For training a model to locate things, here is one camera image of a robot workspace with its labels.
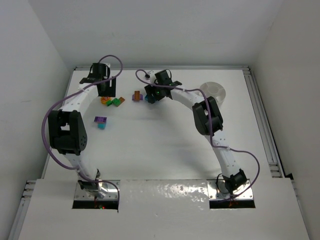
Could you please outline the brown and purple lego stack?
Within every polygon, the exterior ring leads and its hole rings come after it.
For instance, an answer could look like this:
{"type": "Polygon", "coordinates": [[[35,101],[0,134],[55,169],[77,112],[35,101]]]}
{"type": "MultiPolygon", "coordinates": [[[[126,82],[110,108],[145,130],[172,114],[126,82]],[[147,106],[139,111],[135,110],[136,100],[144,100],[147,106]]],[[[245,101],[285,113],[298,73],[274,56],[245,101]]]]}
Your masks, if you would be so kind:
{"type": "Polygon", "coordinates": [[[135,90],[134,94],[132,95],[132,101],[139,102],[143,100],[143,95],[140,93],[139,90],[135,90]]]}

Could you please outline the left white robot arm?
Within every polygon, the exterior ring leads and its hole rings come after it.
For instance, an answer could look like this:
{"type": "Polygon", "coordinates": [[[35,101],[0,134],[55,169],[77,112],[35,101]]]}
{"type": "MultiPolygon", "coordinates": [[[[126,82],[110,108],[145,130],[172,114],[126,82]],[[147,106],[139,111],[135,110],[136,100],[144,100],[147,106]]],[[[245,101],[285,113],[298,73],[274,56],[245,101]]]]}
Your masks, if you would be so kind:
{"type": "Polygon", "coordinates": [[[110,189],[119,188],[110,181],[100,179],[100,172],[93,167],[85,149],[88,136],[83,115],[97,97],[115,97],[116,77],[111,76],[110,65],[93,63],[87,77],[78,85],[78,92],[65,97],[60,108],[54,106],[46,113],[42,125],[48,126],[48,149],[55,149],[70,163],[69,170],[78,175],[78,184],[83,191],[96,199],[103,199],[110,189]]]}

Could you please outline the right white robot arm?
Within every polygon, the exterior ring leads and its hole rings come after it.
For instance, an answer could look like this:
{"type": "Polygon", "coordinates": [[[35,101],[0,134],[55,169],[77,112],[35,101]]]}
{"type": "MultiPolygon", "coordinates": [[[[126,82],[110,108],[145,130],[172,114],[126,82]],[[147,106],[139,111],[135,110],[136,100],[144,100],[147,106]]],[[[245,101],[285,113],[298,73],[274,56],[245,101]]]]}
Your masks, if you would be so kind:
{"type": "Polygon", "coordinates": [[[164,98],[177,101],[192,111],[200,135],[210,143],[221,168],[224,187],[230,197],[247,182],[245,172],[237,164],[223,133],[223,118],[214,97],[206,97],[200,89],[186,89],[173,81],[166,70],[144,73],[147,101],[154,104],[164,98]]]}

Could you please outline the purple lego plate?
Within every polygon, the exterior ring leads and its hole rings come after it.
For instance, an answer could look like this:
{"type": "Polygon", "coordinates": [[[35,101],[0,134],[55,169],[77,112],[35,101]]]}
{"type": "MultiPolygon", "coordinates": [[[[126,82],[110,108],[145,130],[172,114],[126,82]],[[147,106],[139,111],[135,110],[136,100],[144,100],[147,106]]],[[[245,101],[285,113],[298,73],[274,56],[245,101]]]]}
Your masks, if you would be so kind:
{"type": "Polygon", "coordinates": [[[94,118],[94,122],[98,124],[105,124],[107,122],[107,117],[104,116],[96,116],[94,118]]]}

